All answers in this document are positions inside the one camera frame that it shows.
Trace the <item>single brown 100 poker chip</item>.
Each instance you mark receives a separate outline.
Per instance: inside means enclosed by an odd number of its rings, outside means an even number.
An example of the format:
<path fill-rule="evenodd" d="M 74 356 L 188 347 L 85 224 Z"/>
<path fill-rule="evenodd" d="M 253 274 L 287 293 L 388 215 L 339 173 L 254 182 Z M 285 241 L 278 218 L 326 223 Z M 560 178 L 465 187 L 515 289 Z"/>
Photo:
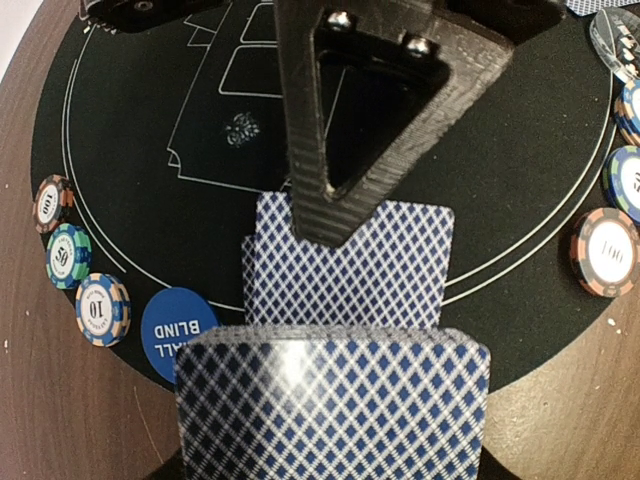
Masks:
<path fill-rule="evenodd" d="M 71 181 L 58 174 L 51 174 L 40 184 L 32 208 L 36 231 L 40 234 L 53 232 L 66 222 L 74 206 Z"/>

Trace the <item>dealt blue-backed card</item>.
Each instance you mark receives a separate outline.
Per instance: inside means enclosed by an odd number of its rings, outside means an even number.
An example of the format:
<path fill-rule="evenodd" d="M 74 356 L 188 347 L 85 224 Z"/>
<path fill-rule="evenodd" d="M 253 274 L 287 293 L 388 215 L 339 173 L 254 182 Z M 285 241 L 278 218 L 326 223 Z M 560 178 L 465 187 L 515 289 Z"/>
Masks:
<path fill-rule="evenodd" d="M 254 240 L 254 236 L 249 235 L 246 236 L 241 243 L 244 314 L 245 320 L 249 324 L 256 323 L 253 302 L 255 256 Z"/>
<path fill-rule="evenodd" d="M 621 8 L 634 4 L 635 0 L 566 0 L 566 7 L 576 16 L 585 17 L 604 8 Z"/>
<path fill-rule="evenodd" d="M 260 194 L 255 324 L 437 327 L 454 221 L 445 206 L 387 200 L 330 248 L 294 236 L 288 194 Z"/>

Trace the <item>single green blue poker chip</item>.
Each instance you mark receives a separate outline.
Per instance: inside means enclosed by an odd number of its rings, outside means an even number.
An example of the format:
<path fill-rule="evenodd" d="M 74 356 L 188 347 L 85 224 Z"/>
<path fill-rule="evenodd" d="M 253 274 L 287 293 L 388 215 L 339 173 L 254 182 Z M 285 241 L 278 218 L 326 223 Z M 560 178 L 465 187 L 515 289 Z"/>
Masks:
<path fill-rule="evenodd" d="M 76 288 L 90 272 L 92 245 L 86 231 L 70 223 L 61 224 L 51 235 L 46 250 L 46 272 L 60 290 Z"/>

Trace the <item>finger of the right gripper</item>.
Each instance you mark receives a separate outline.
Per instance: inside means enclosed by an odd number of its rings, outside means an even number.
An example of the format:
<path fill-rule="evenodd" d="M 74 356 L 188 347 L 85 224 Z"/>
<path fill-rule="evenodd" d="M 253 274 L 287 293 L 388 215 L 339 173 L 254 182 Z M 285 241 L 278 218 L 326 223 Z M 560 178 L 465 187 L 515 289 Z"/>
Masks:
<path fill-rule="evenodd" d="M 343 245 L 561 1 L 279 1 L 295 234 Z"/>

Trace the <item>clear round dealer button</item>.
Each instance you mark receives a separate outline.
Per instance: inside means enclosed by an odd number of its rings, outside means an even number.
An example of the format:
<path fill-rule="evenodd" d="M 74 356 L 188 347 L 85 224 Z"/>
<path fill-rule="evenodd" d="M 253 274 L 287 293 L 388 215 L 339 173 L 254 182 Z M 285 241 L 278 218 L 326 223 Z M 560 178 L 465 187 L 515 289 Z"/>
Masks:
<path fill-rule="evenodd" d="M 589 26 L 593 47 L 623 83 L 639 79 L 639 16 L 619 7 L 599 10 Z"/>

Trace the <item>blue small blind button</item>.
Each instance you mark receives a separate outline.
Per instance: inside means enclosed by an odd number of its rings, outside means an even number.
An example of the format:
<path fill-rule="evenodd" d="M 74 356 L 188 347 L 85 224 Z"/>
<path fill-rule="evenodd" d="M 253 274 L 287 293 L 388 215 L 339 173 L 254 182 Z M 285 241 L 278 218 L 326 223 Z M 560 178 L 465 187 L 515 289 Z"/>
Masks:
<path fill-rule="evenodd" d="M 199 294 L 183 287 L 165 288 L 149 300 L 142 314 L 144 353 L 160 377 L 174 384 L 178 350 L 219 326 L 214 310 Z"/>

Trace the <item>blue-backed playing card deck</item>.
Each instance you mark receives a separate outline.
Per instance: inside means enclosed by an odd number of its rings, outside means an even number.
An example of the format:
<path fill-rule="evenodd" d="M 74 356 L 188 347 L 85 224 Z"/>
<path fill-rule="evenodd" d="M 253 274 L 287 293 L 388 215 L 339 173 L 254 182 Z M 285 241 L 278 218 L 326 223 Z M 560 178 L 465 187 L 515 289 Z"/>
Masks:
<path fill-rule="evenodd" d="M 473 479 L 489 349 L 454 330 L 225 327 L 184 345 L 190 479 Z"/>

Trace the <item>single white blue poker chip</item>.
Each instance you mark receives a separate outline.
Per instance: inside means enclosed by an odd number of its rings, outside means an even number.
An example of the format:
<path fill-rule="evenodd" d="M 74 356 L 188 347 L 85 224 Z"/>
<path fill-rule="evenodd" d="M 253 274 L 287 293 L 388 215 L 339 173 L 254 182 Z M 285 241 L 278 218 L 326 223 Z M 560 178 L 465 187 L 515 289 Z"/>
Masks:
<path fill-rule="evenodd" d="M 75 297 L 76 320 L 85 339 L 94 346 L 113 347 L 131 326 L 131 300 L 115 276 L 91 273 L 79 285 Z"/>

